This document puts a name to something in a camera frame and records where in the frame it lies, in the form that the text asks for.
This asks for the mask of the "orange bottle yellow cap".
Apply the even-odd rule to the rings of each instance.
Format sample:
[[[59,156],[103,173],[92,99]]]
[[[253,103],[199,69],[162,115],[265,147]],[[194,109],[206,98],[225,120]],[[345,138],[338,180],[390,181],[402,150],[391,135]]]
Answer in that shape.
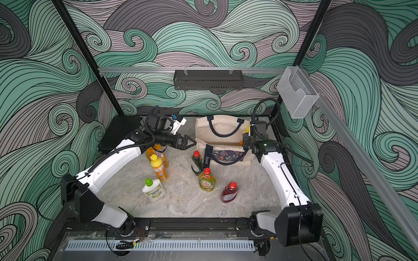
[[[250,126],[247,126],[246,129],[244,130],[244,132],[242,133],[242,136],[241,136],[241,146],[242,147],[248,146],[249,132],[250,132]]]
[[[156,154],[153,154],[151,157],[151,166],[154,170],[154,172],[156,173],[158,179],[161,182],[165,182],[168,180],[168,174],[167,171],[165,169],[165,166],[163,164],[163,161],[160,157],[158,157]]]

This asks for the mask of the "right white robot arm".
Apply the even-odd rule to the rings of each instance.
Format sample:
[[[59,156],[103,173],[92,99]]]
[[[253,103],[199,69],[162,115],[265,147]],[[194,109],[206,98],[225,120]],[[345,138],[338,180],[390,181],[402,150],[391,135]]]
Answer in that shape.
[[[264,141],[248,133],[243,134],[243,148],[251,150],[267,171],[280,200],[281,212],[251,214],[254,234],[275,234],[283,246],[316,243],[320,240],[323,211],[302,192],[291,175],[283,154],[275,141]]]

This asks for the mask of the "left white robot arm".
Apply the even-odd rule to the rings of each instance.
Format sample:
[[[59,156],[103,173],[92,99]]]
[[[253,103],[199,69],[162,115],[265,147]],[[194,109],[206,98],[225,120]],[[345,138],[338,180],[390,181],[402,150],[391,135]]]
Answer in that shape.
[[[130,234],[135,226],[133,216],[121,208],[104,203],[96,195],[127,163],[155,144],[188,150],[197,142],[187,135],[152,134],[135,129],[120,142],[115,150],[106,154],[94,165],[81,171],[75,177],[65,175],[62,178],[60,186],[64,208],[81,223],[102,223],[118,229],[120,234]]]

